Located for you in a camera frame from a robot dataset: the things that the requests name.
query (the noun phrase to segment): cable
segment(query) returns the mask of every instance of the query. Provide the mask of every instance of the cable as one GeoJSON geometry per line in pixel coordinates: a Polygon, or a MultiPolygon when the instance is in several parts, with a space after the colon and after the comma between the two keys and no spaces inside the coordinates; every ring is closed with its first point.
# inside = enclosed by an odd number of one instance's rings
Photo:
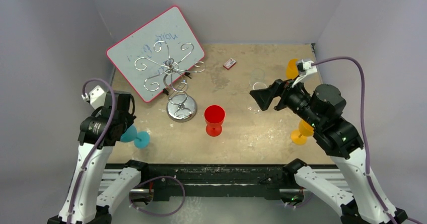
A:
{"type": "Polygon", "coordinates": [[[258,181],[258,184],[268,184],[268,183],[266,183],[265,181],[266,180],[268,180],[268,179],[272,179],[273,177],[271,177],[271,176],[267,176],[267,177],[265,177],[265,178],[262,178],[262,179],[260,179],[259,181],[258,181]]]}
{"type": "Polygon", "coordinates": [[[410,218],[410,217],[408,217],[408,220],[410,220],[411,222],[416,223],[416,224],[422,224],[420,221],[415,220],[415,219],[410,218]]]}
{"type": "Polygon", "coordinates": [[[151,182],[151,181],[155,181],[155,180],[158,180],[158,179],[163,179],[163,178],[173,179],[173,180],[175,180],[175,181],[179,184],[179,186],[181,186],[181,189],[182,189],[182,201],[181,201],[181,204],[179,205],[179,207],[178,207],[178,208],[176,208],[173,212],[166,213],[166,214],[158,214],[158,213],[150,212],[150,211],[147,211],[147,210],[141,209],[141,208],[139,208],[138,206],[136,206],[136,205],[132,202],[132,200],[130,199],[130,195],[129,195],[129,203],[130,203],[130,206],[129,206],[129,207],[133,207],[133,208],[134,208],[135,210],[137,210],[137,211],[140,211],[140,212],[143,212],[143,213],[146,213],[146,214],[149,214],[149,215],[153,215],[153,216],[158,216],[158,217],[165,217],[165,216],[169,216],[169,215],[173,215],[173,214],[177,213],[177,212],[181,209],[181,207],[184,205],[184,202],[185,202],[185,190],[184,190],[184,185],[183,185],[183,184],[181,183],[181,181],[179,181],[178,179],[176,179],[176,178],[174,178],[174,177],[172,177],[172,176],[167,176],[167,175],[165,175],[165,176],[158,176],[158,177],[155,177],[155,178],[149,179],[149,180],[147,180],[147,181],[144,181],[144,182],[140,183],[139,185],[135,186],[134,188],[141,187],[141,186],[145,185],[146,183],[149,183],[149,182],[151,182]]]}
{"type": "Polygon", "coordinates": [[[300,205],[296,205],[295,208],[300,208],[300,207],[305,206],[313,198],[313,196],[314,196],[314,194],[311,193],[310,196],[307,197],[306,201],[303,200],[303,203],[301,203],[300,205]]]}
{"type": "Polygon", "coordinates": [[[107,130],[108,130],[108,128],[110,127],[111,122],[113,121],[114,109],[116,109],[116,98],[115,98],[115,95],[114,95],[114,91],[113,91],[113,89],[111,88],[110,84],[108,84],[108,83],[107,83],[106,81],[104,81],[103,79],[99,79],[99,78],[92,78],[92,79],[87,80],[87,81],[83,84],[83,88],[82,88],[82,94],[83,94],[83,96],[85,96],[85,95],[86,95],[86,85],[87,85],[89,82],[102,82],[102,83],[103,83],[103,84],[108,88],[108,90],[109,90],[109,91],[110,91],[110,93],[111,93],[111,98],[112,98],[112,101],[111,101],[111,113],[110,113],[110,116],[108,117],[108,121],[107,121],[107,124],[106,124],[106,125],[105,125],[105,127],[104,127],[104,130],[102,131],[101,135],[100,135],[100,136],[99,136],[99,138],[96,140],[96,142],[95,142],[94,146],[93,146],[93,147],[92,147],[92,149],[89,151],[88,155],[86,156],[85,160],[83,161],[82,166],[81,166],[82,171],[80,171],[80,172],[79,172],[79,174],[77,175],[76,183],[74,184],[74,189],[73,189],[73,191],[72,191],[72,193],[71,193],[71,197],[70,197],[70,200],[69,200],[69,207],[68,207],[68,213],[69,213],[69,214],[68,214],[68,216],[67,216],[67,221],[66,221],[66,223],[67,223],[67,224],[71,224],[72,215],[73,215],[73,213],[74,213],[74,212],[73,212],[74,201],[76,200],[77,192],[78,192],[78,189],[79,189],[79,187],[80,187],[80,183],[81,183],[81,181],[82,181],[83,173],[85,172],[85,171],[83,171],[83,170],[86,168],[86,166],[87,166],[87,164],[88,164],[88,162],[89,162],[89,160],[90,160],[91,156],[93,155],[93,153],[94,153],[94,152],[95,152],[95,150],[97,149],[98,145],[101,143],[102,139],[104,138],[105,134],[107,133],[107,130]]]}

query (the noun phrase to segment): red goblet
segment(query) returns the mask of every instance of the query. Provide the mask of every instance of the red goblet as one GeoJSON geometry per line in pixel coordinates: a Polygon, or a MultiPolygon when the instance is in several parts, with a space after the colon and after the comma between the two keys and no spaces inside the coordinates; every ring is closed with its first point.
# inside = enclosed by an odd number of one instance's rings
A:
{"type": "Polygon", "coordinates": [[[206,108],[204,112],[204,120],[207,124],[206,133],[211,137],[216,137],[221,134],[223,128],[221,125],[226,117],[224,109],[217,105],[212,105],[206,108]]]}

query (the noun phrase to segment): white bracket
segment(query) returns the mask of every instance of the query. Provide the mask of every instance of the white bracket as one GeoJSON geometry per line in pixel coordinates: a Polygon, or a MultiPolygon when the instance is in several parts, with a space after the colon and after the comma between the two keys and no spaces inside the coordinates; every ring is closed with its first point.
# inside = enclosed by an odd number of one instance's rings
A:
{"type": "Polygon", "coordinates": [[[104,106],[107,93],[100,87],[96,86],[89,92],[90,104],[94,109],[104,106]]]}
{"type": "Polygon", "coordinates": [[[314,61],[310,59],[300,59],[297,61],[297,69],[299,71],[298,77],[295,79],[292,87],[299,82],[305,82],[311,75],[317,73],[317,67],[312,66],[314,61]]]}
{"type": "Polygon", "coordinates": [[[306,188],[326,202],[339,216],[342,216],[341,205],[347,205],[353,200],[351,193],[319,177],[309,166],[304,166],[298,170],[295,174],[295,181],[299,186],[306,188]]]}
{"type": "Polygon", "coordinates": [[[141,181],[141,172],[134,168],[124,168],[116,180],[98,196],[96,205],[108,205],[113,215],[119,204],[129,195],[130,190],[141,181]]]}

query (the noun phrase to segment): purple cable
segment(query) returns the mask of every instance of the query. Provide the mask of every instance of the purple cable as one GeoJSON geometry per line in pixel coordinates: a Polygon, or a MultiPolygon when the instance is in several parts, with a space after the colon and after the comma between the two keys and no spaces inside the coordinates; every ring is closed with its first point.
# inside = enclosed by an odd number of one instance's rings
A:
{"type": "MultiPolygon", "coordinates": [[[[340,59],[347,59],[347,60],[352,61],[358,67],[359,73],[361,75],[361,83],[362,83],[362,92],[361,92],[361,128],[362,128],[363,142],[365,142],[365,151],[366,151],[366,158],[365,158],[366,178],[368,179],[368,184],[369,184],[372,192],[374,193],[375,197],[378,199],[380,205],[382,206],[382,208],[385,211],[388,211],[387,205],[381,199],[380,194],[375,189],[374,183],[372,182],[372,178],[369,176],[369,173],[371,172],[371,161],[370,161],[370,151],[369,151],[368,139],[366,137],[366,130],[365,130],[365,115],[364,115],[364,112],[365,112],[365,74],[363,73],[362,66],[360,65],[360,63],[357,60],[355,60],[354,58],[348,57],[348,56],[338,56],[338,57],[333,57],[333,58],[329,58],[329,59],[324,59],[324,60],[321,60],[321,61],[318,61],[318,62],[314,63],[313,66],[314,65],[323,64],[323,63],[326,63],[326,62],[330,62],[330,61],[334,61],[334,60],[340,60],[340,59]]],[[[387,215],[389,216],[389,218],[391,219],[391,221],[393,222],[393,224],[397,224],[396,220],[393,218],[393,216],[391,214],[387,213],[387,215]]]]}
{"type": "Polygon", "coordinates": [[[311,193],[310,194],[310,196],[307,198],[307,200],[306,201],[304,201],[303,200],[303,203],[301,203],[301,205],[297,205],[297,206],[295,206],[295,208],[300,208],[300,207],[303,207],[303,206],[305,206],[312,198],[313,198],[313,196],[314,196],[314,194],[313,193],[311,193]]]}
{"type": "Polygon", "coordinates": [[[179,205],[179,207],[176,208],[176,210],[174,210],[173,212],[170,212],[170,213],[166,213],[166,214],[158,214],[158,213],[150,212],[150,211],[147,211],[147,210],[144,210],[144,209],[140,209],[139,207],[135,206],[135,204],[130,199],[130,195],[129,195],[130,206],[132,206],[137,211],[141,211],[143,213],[146,213],[146,214],[149,214],[149,215],[153,215],[153,216],[158,216],[158,217],[165,217],[165,216],[169,216],[169,215],[173,215],[173,214],[177,213],[181,209],[182,205],[184,205],[184,202],[185,202],[184,185],[178,179],[176,179],[176,178],[174,178],[172,176],[167,176],[167,175],[165,175],[165,176],[158,176],[158,177],[155,177],[155,178],[152,178],[152,179],[149,179],[147,181],[144,181],[144,182],[140,183],[139,185],[135,186],[135,188],[141,187],[141,186],[143,186],[146,183],[149,183],[151,181],[155,181],[155,180],[163,179],[163,178],[173,179],[173,180],[175,180],[179,184],[179,186],[181,186],[181,189],[182,189],[182,201],[181,201],[181,204],[179,205]]]}
{"type": "MultiPolygon", "coordinates": [[[[83,88],[82,88],[82,94],[83,96],[86,95],[86,85],[89,82],[102,82],[104,85],[107,86],[108,90],[111,92],[111,108],[112,109],[116,109],[116,98],[114,96],[114,91],[111,88],[110,84],[108,84],[106,81],[104,81],[103,79],[99,79],[99,78],[92,78],[87,80],[84,84],[83,84],[83,88]]],[[[99,136],[99,138],[96,140],[94,146],[92,147],[92,149],[90,150],[90,152],[88,153],[88,155],[86,156],[85,160],[82,163],[81,168],[86,168],[91,156],[93,155],[93,153],[95,152],[95,150],[97,149],[98,145],[101,143],[102,139],[104,138],[105,134],[107,133],[108,128],[110,127],[111,122],[113,121],[113,116],[114,116],[114,111],[111,111],[110,116],[108,117],[108,121],[107,124],[104,127],[104,130],[102,131],[101,135],[99,136]]],[[[85,171],[80,171],[79,174],[77,175],[76,178],[76,183],[74,184],[74,189],[71,193],[71,197],[69,200],[69,207],[68,207],[68,213],[73,213],[73,203],[76,200],[76,195],[77,195],[77,191],[80,187],[80,182],[82,181],[82,177],[83,177],[83,173],[85,171]]],[[[67,217],[67,224],[71,224],[71,219],[72,219],[72,214],[69,214],[67,217]]]]}
{"type": "Polygon", "coordinates": [[[410,220],[411,222],[416,223],[416,224],[422,224],[420,221],[417,221],[417,220],[410,218],[410,217],[408,217],[408,220],[410,220]]]}

